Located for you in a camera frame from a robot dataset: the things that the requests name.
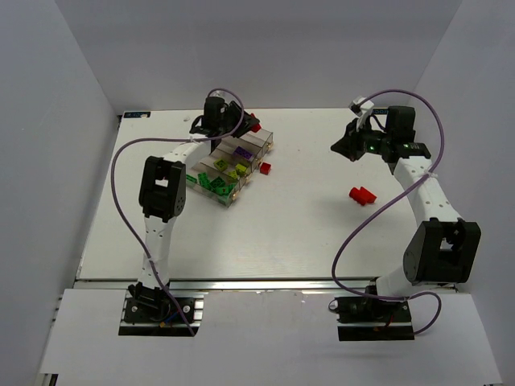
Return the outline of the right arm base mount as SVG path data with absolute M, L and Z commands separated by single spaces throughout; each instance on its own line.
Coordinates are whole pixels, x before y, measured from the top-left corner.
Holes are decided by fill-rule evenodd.
M 328 310 L 337 316 L 338 338 L 341 342 L 414 340 L 407 302 L 339 297 L 329 302 Z

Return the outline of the red large lego brick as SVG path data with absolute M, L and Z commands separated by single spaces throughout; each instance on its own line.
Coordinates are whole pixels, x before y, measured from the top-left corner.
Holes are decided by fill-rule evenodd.
M 353 199 L 361 206 L 374 204 L 377 199 L 377 197 L 372 192 L 370 192 L 364 187 L 353 187 L 348 195 L 351 199 Z

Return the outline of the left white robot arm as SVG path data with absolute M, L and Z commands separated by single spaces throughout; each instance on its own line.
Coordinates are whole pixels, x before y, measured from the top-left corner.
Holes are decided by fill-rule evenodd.
M 172 303 L 167 295 L 171 233 L 184 210 L 187 185 L 227 199 L 247 175 L 248 167 L 238 163 L 228 170 L 229 164 L 218 158 L 214 169 L 223 176 L 211 177 L 204 171 L 190 175 L 188 171 L 215 152 L 224 138 L 240 138 L 260 129 L 260 120 L 236 101 L 210 95 L 205 99 L 203 113 L 192 122 L 190 138 L 165 156 L 146 159 L 138 195 L 145 224 L 144 264 L 138 284 L 129 289 L 134 300 L 152 310 Z

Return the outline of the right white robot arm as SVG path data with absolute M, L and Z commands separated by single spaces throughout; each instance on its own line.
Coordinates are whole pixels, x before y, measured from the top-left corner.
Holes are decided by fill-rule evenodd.
M 468 281 L 481 230 L 466 221 L 450 204 L 435 174 L 436 162 L 426 145 L 415 140 L 415 111 L 390 106 L 385 126 L 375 130 L 372 102 L 355 102 L 356 114 L 332 151 L 352 162 L 365 154 L 377 154 L 402 186 L 417 230 L 393 272 L 375 281 L 375 295 L 385 301 L 411 298 L 436 286 Z

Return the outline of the lime square lego brick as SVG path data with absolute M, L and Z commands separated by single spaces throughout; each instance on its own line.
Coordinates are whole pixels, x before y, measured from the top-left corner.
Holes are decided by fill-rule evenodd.
M 217 159 L 213 165 L 215 166 L 216 169 L 218 169 L 219 171 L 224 171 L 228 168 L 228 163 L 223 159 L 223 158 L 220 158 L 220 159 Z

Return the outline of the red square lego brick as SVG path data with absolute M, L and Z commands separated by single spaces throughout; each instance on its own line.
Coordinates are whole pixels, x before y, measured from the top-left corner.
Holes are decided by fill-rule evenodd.
M 272 166 L 268 162 L 263 162 L 260 165 L 259 171 L 261 174 L 268 175 L 271 171 L 271 168 L 272 168 Z

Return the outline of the green and lime lego stack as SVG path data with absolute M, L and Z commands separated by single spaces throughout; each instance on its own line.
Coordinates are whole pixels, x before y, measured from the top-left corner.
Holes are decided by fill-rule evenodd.
M 238 176 L 246 176 L 247 174 L 247 167 L 242 164 L 237 164 L 235 166 L 235 171 Z

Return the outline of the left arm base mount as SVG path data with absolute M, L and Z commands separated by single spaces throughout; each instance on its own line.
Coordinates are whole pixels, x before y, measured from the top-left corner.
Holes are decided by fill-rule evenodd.
M 179 297 L 177 301 L 186 317 L 193 333 L 200 328 L 203 316 L 203 298 Z M 118 327 L 119 336 L 143 337 L 187 337 L 192 338 L 178 308 L 168 300 L 161 310 L 144 306 L 133 298 L 127 298 L 122 308 L 121 321 Z

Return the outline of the green square lego upside-down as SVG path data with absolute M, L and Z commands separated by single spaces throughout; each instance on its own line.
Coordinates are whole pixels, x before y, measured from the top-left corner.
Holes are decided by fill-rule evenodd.
M 216 190 L 217 188 L 225 187 L 226 182 L 221 177 L 216 177 L 210 182 L 210 187 L 213 190 Z

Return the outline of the green square lego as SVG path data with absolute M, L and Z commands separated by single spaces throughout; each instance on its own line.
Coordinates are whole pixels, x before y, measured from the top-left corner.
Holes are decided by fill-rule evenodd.
M 209 179 L 208 177 L 208 174 L 205 173 L 205 172 L 202 172 L 202 173 L 199 173 L 198 174 L 198 180 L 199 180 L 199 184 L 205 188 L 205 189 L 211 189 L 212 186 L 211 186 L 211 180 Z

